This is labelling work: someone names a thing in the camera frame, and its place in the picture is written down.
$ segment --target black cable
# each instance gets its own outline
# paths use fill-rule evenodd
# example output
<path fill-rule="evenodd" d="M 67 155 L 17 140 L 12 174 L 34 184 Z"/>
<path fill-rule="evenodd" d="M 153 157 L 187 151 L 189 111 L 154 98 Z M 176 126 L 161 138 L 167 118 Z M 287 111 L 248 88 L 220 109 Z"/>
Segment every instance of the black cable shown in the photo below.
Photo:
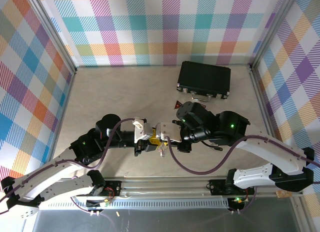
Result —
<path fill-rule="evenodd" d="M 201 142 L 202 142 L 202 144 L 204 144 L 205 146 L 208 146 L 208 147 L 210 147 L 210 148 L 213 148 L 213 149 L 215 149 L 216 151 L 222 151 L 222 150 L 223 150 L 221 147 L 219 147 L 219 145 L 217 145 L 217 146 L 212 146 L 212 145 L 207 144 L 207 143 L 204 142 L 204 141 L 201 141 Z"/>
<path fill-rule="evenodd" d="M 212 145 L 209 145 L 209 144 L 207 144 L 207 143 L 206 143 L 206 142 L 204 142 L 204 141 L 201 141 L 201 143 L 202 143 L 202 144 L 204 144 L 205 146 L 210 147 L 210 148 L 217 148 L 217 147 L 219 147 L 219 146 L 212 146 Z"/>

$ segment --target metal bar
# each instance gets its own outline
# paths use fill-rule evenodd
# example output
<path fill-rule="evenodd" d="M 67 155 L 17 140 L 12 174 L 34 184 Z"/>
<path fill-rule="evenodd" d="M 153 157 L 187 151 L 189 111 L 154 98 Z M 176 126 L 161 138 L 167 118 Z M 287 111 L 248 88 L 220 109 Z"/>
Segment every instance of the metal bar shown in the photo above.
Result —
<path fill-rule="evenodd" d="M 248 67 L 248 73 L 249 73 L 249 77 L 250 77 L 250 80 L 253 85 L 254 93 L 256 95 L 256 99 L 257 99 L 257 102 L 258 102 L 258 105 L 260 108 L 263 123 L 266 128 L 266 132 L 268 135 L 275 137 L 276 134 L 275 134 L 275 131 L 272 127 L 270 116 L 268 115 L 267 106 L 266 106 L 266 103 L 265 103 L 264 98 L 262 96 L 262 91 L 261 91 L 261 88 L 259 87 L 259 82 L 258 82 L 257 76 L 255 73 L 253 73 L 251 71 L 251 69 L 249 67 Z"/>
<path fill-rule="evenodd" d="M 283 0 L 279 11 L 276 13 L 273 22 L 271 23 L 270 29 L 266 34 L 265 39 L 263 40 L 258 52 L 256 53 L 256 56 L 252 62 L 252 68 L 253 71 L 255 68 L 259 65 L 262 57 L 265 55 L 270 43 L 272 42 L 275 34 L 278 32 L 278 29 L 280 28 L 282 22 L 285 19 L 285 16 L 287 15 L 287 12 L 291 8 L 293 2 L 295 0 Z"/>
<path fill-rule="evenodd" d="M 291 204 L 301 232 L 316 232 L 304 197 L 291 197 Z"/>
<path fill-rule="evenodd" d="M 107 181 L 121 181 L 119 199 L 205 199 L 205 198 L 234 198 L 232 196 L 211 196 L 206 188 L 211 179 L 226 179 L 225 177 L 133 177 L 105 178 Z M 275 186 L 258 187 L 257 197 L 275 197 Z M 292 193 L 302 196 L 301 192 Z M 103 200 L 101 196 L 85 196 L 88 200 Z"/>
<path fill-rule="evenodd" d="M 62 42 L 55 26 L 51 22 L 51 19 L 48 16 L 46 10 L 44 9 L 41 1 L 29 0 L 29 2 L 32 8 L 34 9 L 35 13 L 37 14 L 42 26 L 44 27 L 50 39 L 53 41 L 55 47 L 57 48 L 57 51 L 60 53 L 63 60 L 66 62 L 69 71 L 72 71 L 75 74 L 77 67 L 74 61 L 72 60 L 71 56 L 69 55 L 64 43 Z"/>
<path fill-rule="evenodd" d="M 66 114 L 66 111 L 67 111 L 67 107 L 68 107 L 68 103 L 69 103 L 69 99 L 70 99 L 70 95 L 71 95 L 71 90 L 72 90 L 73 85 L 74 85 L 75 75 L 76 74 L 73 74 L 71 76 L 71 79 L 70 79 L 69 92 L 68 92 L 67 98 L 66 98 L 65 103 L 64 103 L 64 107 L 63 107 L 63 110 L 62 110 L 62 115 L 61 115 L 60 121 L 59 121 L 59 123 L 57 125 L 57 129 L 56 129 L 56 133 L 55 133 L 55 136 L 54 136 L 53 144 L 52 144 L 52 147 L 51 147 L 51 149 L 49 151 L 49 156 L 46 159 L 46 163 L 49 162 L 50 160 L 52 160 L 53 157 L 54 157 L 54 154 L 55 154 L 55 150 L 56 150 L 56 147 L 57 147 L 60 131 L 61 131 L 62 124 L 63 124 L 64 118 L 65 118 L 65 114 Z"/>

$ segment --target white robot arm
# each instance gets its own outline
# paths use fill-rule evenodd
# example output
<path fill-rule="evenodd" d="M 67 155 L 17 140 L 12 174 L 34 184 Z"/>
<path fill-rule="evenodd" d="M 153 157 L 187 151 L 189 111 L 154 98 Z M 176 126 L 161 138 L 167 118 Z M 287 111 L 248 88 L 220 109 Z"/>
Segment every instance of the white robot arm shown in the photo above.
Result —
<path fill-rule="evenodd" d="M 168 138 L 171 152 L 171 146 L 175 146 L 178 151 L 189 153 L 192 143 L 210 140 L 218 145 L 231 146 L 225 159 L 234 148 L 241 148 L 269 161 L 258 168 L 229 170 L 223 188 L 218 186 L 224 192 L 237 194 L 252 186 L 265 185 L 297 192 L 313 183 L 313 171 L 306 168 L 314 159 L 311 148 L 291 148 L 263 134 L 246 118 L 234 112 L 226 111 L 214 116 L 198 103 L 186 102 L 177 111 L 177 117 L 179 121 L 158 123 L 152 128 L 146 120 L 139 118 L 121 120 L 114 114 L 104 116 L 95 128 L 80 136 L 62 154 L 41 168 L 17 179 L 7 177 L 1 181 L 2 188 L 6 188 L 4 191 L 10 214 L 19 218 L 31 216 L 38 211 L 41 202 L 59 195 L 99 195 L 105 189 L 106 182 L 95 169 L 101 164 L 108 148 L 133 147 L 134 155 L 138 156 L 143 151 L 155 150 Z M 133 121 L 134 131 L 121 131 L 123 121 Z M 101 159 L 97 166 L 88 167 L 97 159 Z M 74 180 L 57 183 L 83 167 L 93 170 Z"/>

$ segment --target plaid wall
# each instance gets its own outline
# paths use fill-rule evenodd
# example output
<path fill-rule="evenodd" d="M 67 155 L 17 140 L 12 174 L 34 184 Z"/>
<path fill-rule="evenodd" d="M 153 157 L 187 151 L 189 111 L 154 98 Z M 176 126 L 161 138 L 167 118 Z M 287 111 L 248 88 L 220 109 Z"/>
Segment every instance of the plaid wall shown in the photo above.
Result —
<path fill-rule="evenodd" d="M 320 160 L 320 0 L 296 0 L 258 67 L 276 137 Z M 313 165 L 315 181 L 320 169 Z M 320 185 L 304 191 L 320 231 Z"/>
<path fill-rule="evenodd" d="M 248 64 L 281 0 L 41 0 L 75 63 Z"/>
<path fill-rule="evenodd" d="M 27 0 L 0 0 L 0 180 L 42 165 L 71 72 Z"/>

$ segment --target aluminum frame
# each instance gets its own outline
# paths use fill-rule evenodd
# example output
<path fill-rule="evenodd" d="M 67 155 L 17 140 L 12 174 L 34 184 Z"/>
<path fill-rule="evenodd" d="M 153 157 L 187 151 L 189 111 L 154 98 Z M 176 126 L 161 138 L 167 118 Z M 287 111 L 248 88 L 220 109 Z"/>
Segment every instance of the aluminum frame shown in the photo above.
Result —
<path fill-rule="evenodd" d="M 264 38 L 263 42 L 261 43 L 260 48 L 258 49 L 255 58 L 252 62 L 252 69 L 253 71 L 257 66 L 259 65 L 262 57 L 265 55 L 270 43 L 272 42 L 275 34 L 278 32 L 279 28 L 281 27 L 282 22 L 285 19 L 285 16 L 287 15 L 288 11 L 290 10 L 292 4 L 295 0 L 283 0 L 278 12 L 276 13 L 271 26 L 266 34 L 266 37 Z"/>
<path fill-rule="evenodd" d="M 68 53 L 68 50 L 66 49 L 64 43 L 62 42 L 55 26 L 51 22 L 50 17 L 48 16 L 46 10 L 44 9 L 42 3 L 40 0 L 28 0 L 34 9 L 36 15 L 38 16 L 41 24 L 43 25 L 44 29 L 46 30 L 48 36 L 52 40 L 53 44 L 55 45 L 57 51 L 62 56 L 64 62 L 66 62 L 66 65 L 69 69 L 69 71 L 72 71 L 74 74 L 76 73 L 77 67 L 72 60 L 70 54 Z"/>

